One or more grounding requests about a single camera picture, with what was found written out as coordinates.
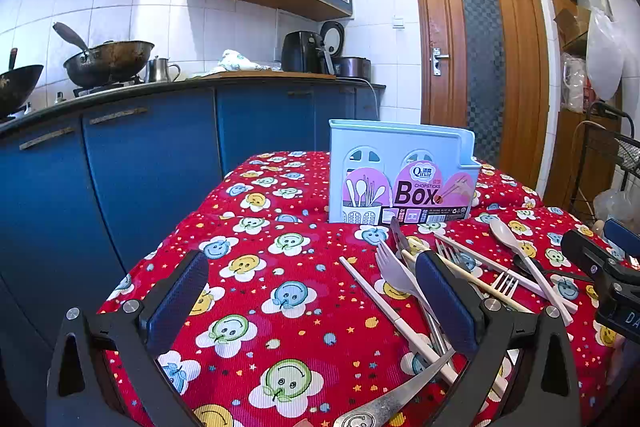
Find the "cabinet handle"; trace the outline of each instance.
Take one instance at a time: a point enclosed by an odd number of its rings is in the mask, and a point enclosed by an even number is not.
[[[89,120],[89,125],[95,125],[97,123],[115,120],[116,118],[122,118],[123,116],[130,116],[132,114],[141,114],[147,111],[148,109],[146,107],[136,107],[134,109],[125,109],[124,111],[112,112],[111,114],[105,114],[104,116],[99,116],[98,118],[92,118],[91,120]]]
[[[38,143],[46,142],[47,140],[51,140],[52,138],[57,138],[58,136],[62,136],[63,134],[69,134],[70,132],[73,132],[73,131],[74,131],[73,127],[65,127],[62,129],[58,129],[57,131],[48,132],[47,134],[38,136],[33,140],[29,140],[28,142],[21,143],[20,150],[24,151],[25,149],[28,149],[29,147],[33,147]]]
[[[287,91],[287,96],[290,96],[292,98],[294,97],[303,97],[303,96],[309,96],[311,95],[311,91]]]

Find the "cloth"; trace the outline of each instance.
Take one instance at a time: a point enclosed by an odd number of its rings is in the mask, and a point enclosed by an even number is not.
[[[510,267],[511,255],[490,236],[487,224],[490,214],[500,212],[530,255],[546,268],[567,273],[554,286],[578,304],[568,331],[574,335],[586,424],[604,397],[616,334],[594,322],[597,296],[593,287],[572,281],[577,268],[562,256],[559,241],[566,231],[578,230],[600,247],[607,245],[563,210],[541,208],[530,189],[503,184],[497,169],[484,170],[493,174],[481,173],[486,177],[479,183],[486,187],[478,187],[471,217],[404,225],[403,232],[431,245],[446,234]],[[329,427],[338,416],[397,387],[426,365],[338,261],[346,257],[416,331],[428,333],[417,301],[380,276],[375,245],[388,239],[393,246],[388,230],[327,223],[327,195],[327,153],[254,156],[227,175],[102,306],[101,312],[115,311],[127,299],[143,299],[186,252],[205,252],[209,283],[159,363],[187,406],[209,427],[292,427],[305,418],[314,427]],[[497,276],[486,267],[473,270],[489,283]],[[521,287],[514,299],[533,312],[547,304]],[[132,418],[151,425],[119,357],[109,353],[108,360]],[[465,359],[455,355],[454,363],[460,370]],[[500,371],[509,378],[507,357]],[[445,392],[436,378],[389,425],[422,425]],[[490,393],[475,425],[492,418],[495,400]]]

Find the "white plastic spoon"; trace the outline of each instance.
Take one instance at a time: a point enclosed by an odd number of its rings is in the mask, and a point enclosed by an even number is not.
[[[358,206],[362,206],[362,195],[367,191],[367,184],[364,180],[356,182],[356,192],[358,193]]]
[[[518,244],[518,240],[513,235],[513,232],[505,225],[500,219],[492,219],[489,222],[489,228],[494,233],[496,239],[500,241],[505,247],[511,248],[511,250],[518,254],[521,259],[524,261],[524,264],[529,267],[529,272],[532,274],[538,285],[542,288],[542,291],[545,293],[545,297],[558,308],[560,315],[562,315],[562,321],[565,326],[571,324],[574,320],[569,312],[562,304],[562,300],[560,296],[553,291],[549,283],[545,279],[545,276],[540,273],[540,270],[536,268],[536,265],[533,264],[533,261],[530,260],[529,256],[522,251],[522,248]]]
[[[353,182],[351,180],[347,180],[347,190],[349,191],[349,196],[351,197],[351,204],[356,206],[356,195],[353,192]]]

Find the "frosted glass panel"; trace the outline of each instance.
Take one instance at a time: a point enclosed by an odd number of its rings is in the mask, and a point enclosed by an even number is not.
[[[504,113],[505,57],[498,0],[462,0],[466,33],[466,125],[474,154],[498,165]]]

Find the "pan handle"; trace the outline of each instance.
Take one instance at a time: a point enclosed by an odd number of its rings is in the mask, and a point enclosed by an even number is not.
[[[58,136],[63,136],[63,134],[69,134],[70,132],[73,132],[73,131],[74,131],[73,127],[64,127],[62,129],[58,129],[57,131],[48,132],[47,134],[38,136],[33,140],[29,140],[28,142],[21,143],[19,149],[21,151],[24,151],[29,147],[33,147],[34,145],[37,145],[39,143],[46,142],[47,140],[51,140],[52,138],[57,138]]]
[[[69,26],[63,24],[62,22],[56,22],[53,25],[53,31],[55,31],[60,38],[68,42],[69,44],[73,44],[74,46],[78,46],[85,54],[89,54],[89,46],[86,45],[82,37],[78,35],[75,31],[73,31]]]
[[[125,109],[124,111],[112,112],[111,114],[105,114],[98,118],[92,118],[89,120],[89,125],[95,125],[97,123],[115,120],[116,118],[122,118],[123,116],[130,116],[132,114],[140,114],[147,111],[148,109],[146,107],[135,107],[133,109]]]

